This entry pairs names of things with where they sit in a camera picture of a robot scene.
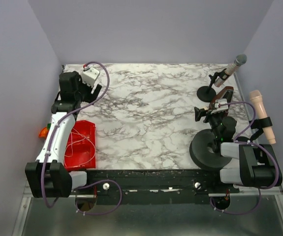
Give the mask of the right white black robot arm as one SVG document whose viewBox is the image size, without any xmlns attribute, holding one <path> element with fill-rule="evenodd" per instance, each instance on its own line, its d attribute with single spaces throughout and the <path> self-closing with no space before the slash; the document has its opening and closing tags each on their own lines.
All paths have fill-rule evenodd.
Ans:
<svg viewBox="0 0 283 236">
<path fill-rule="evenodd" d="M 195 121 L 210 125 L 195 134 L 189 154 L 201 169 L 219 171 L 222 183 L 259 189 L 280 186 L 283 176 L 271 145 L 256 145 L 246 137 L 233 140 L 237 121 L 226 110 L 194 108 Z"/>
</svg>

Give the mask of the black filament spool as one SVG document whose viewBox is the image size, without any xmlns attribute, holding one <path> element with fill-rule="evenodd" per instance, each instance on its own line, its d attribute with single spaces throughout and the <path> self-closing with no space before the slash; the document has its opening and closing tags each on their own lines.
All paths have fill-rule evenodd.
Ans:
<svg viewBox="0 0 283 236">
<path fill-rule="evenodd" d="M 210 129 L 204 129 L 194 136 L 189 146 L 189 154 L 195 165 L 206 171 L 219 171 L 232 160 L 212 151 L 214 138 Z"/>
</svg>

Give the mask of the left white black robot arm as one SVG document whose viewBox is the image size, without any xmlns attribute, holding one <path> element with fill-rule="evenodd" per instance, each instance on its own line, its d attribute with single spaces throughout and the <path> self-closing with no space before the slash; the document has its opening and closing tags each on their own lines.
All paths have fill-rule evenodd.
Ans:
<svg viewBox="0 0 283 236">
<path fill-rule="evenodd" d="M 60 91 L 51 107 L 50 128 L 43 148 L 34 162 L 26 164 L 25 173 L 35 198 L 66 198 L 73 189 L 87 183 L 84 171 L 68 171 L 64 154 L 68 137 L 76 123 L 82 102 L 95 101 L 101 90 L 96 84 L 100 71 L 63 72 L 59 75 Z"/>
</svg>

